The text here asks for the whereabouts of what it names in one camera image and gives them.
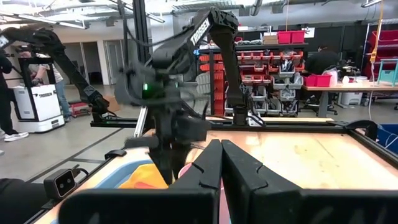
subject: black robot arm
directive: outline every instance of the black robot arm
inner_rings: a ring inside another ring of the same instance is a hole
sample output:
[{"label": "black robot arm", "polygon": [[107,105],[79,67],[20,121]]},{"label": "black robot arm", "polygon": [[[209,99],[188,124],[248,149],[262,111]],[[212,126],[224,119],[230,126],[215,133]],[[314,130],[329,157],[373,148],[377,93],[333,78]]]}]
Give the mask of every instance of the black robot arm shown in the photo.
[{"label": "black robot arm", "polygon": [[247,97],[240,89],[242,85],[236,57],[234,37],[238,32],[238,19],[231,12],[215,7],[202,9],[191,18],[185,32],[160,46],[152,54],[152,67],[172,75],[187,73],[194,63],[193,51],[209,33],[221,49],[228,81],[227,101],[233,108],[247,108]]},{"label": "black robot arm", "polygon": [[77,87],[80,99],[92,107],[94,119],[101,119],[102,115],[108,112],[109,102],[86,81],[84,76],[80,74],[75,65],[65,55],[65,46],[63,46],[54,32],[47,29],[32,30],[10,27],[0,33],[0,49],[5,49],[15,41],[31,44],[42,53],[52,57]]}]

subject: wooden table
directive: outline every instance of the wooden table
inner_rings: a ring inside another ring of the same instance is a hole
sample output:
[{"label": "wooden table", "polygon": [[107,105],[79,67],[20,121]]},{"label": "wooden table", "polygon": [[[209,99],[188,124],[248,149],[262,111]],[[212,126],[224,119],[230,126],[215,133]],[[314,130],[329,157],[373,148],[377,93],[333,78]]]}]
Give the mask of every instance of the wooden table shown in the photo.
[{"label": "wooden table", "polygon": [[329,101],[329,92],[369,92],[369,91],[398,91],[398,86],[392,86],[387,83],[380,83],[373,85],[373,82],[369,80],[364,80],[361,84],[359,83],[350,83],[348,85],[343,85],[342,83],[337,84],[337,86],[333,87],[314,87],[314,86],[303,86],[303,88],[307,91],[321,91],[322,95],[320,98],[319,104],[319,112],[318,117],[326,118],[327,109],[328,109],[328,101]]},{"label": "wooden table", "polygon": [[[264,118],[265,121],[325,122],[325,118]],[[209,131],[205,142],[229,139],[268,168],[306,189],[398,189],[398,170],[377,157],[346,134],[257,133]],[[77,190],[97,186],[119,167],[149,159],[147,148],[127,150],[88,179]],[[202,152],[193,149],[186,163]],[[52,223],[60,204],[47,212],[36,224]]]}]

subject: black pants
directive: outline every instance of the black pants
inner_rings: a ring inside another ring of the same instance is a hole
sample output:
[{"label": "black pants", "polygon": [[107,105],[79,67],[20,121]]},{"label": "black pants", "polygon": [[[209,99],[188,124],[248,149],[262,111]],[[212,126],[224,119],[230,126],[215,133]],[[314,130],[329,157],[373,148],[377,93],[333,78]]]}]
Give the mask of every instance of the black pants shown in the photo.
[{"label": "black pants", "polygon": [[0,90],[0,128],[6,134],[14,134],[11,119],[11,97],[7,90]]},{"label": "black pants", "polygon": [[6,181],[6,186],[0,192],[2,224],[23,224],[49,201],[43,184],[30,184],[19,179]]}]

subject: workbench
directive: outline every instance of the workbench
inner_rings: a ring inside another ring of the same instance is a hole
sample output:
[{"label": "workbench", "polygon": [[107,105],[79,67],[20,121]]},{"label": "workbench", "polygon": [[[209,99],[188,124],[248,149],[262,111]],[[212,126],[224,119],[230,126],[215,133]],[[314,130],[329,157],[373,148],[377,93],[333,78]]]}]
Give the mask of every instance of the workbench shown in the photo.
[{"label": "workbench", "polygon": [[304,90],[307,91],[321,91],[322,95],[320,98],[319,104],[319,112],[318,117],[326,118],[327,110],[328,110],[328,100],[329,100],[329,92],[334,93],[344,93],[344,92],[371,92],[371,91],[398,91],[398,86],[392,86],[387,83],[370,82],[369,80],[364,80],[362,83],[353,83],[348,85],[343,85],[342,83],[337,84],[337,86],[333,87],[315,87],[315,86],[304,86]]},{"label": "workbench", "polygon": [[[333,120],[264,118],[264,121],[306,124],[315,130],[321,124],[326,127]],[[398,190],[398,165],[394,166],[378,156],[381,151],[388,154],[385,149],[356,131],[350,134],[331,134],[322,129],[324,128],[319,128],[318,133],[300,133],[294,131],[294,128],[291,132],[209,131],[207,140],[195,145],[206,147],[212,139],[229,139],[265,166],[304,189]],[[193,162],[202,151],[192,149],[186,163]],[[83,180],[75,192],[99,187],[104,179],[114,175],[120,167],[150,160],[148,148],[135,148],[126,152],[125,156],[108,159],[101,164]],[[31,223],[56,224],[60,206],[61,203],[58,203],[53,209],[42,211]]]}]

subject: orange cloth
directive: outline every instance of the orange cloth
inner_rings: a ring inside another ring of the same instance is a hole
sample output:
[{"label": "orange cloth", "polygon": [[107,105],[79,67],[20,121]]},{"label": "orange cloth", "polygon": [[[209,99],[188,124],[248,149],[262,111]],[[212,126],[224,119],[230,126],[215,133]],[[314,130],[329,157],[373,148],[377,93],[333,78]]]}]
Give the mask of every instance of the orange cloth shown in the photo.
[{"label": "orange cloth", "polygon": [[162,175],[155,164],[139,166],[130,178],[121,184],[120,189],[167,189]]}]

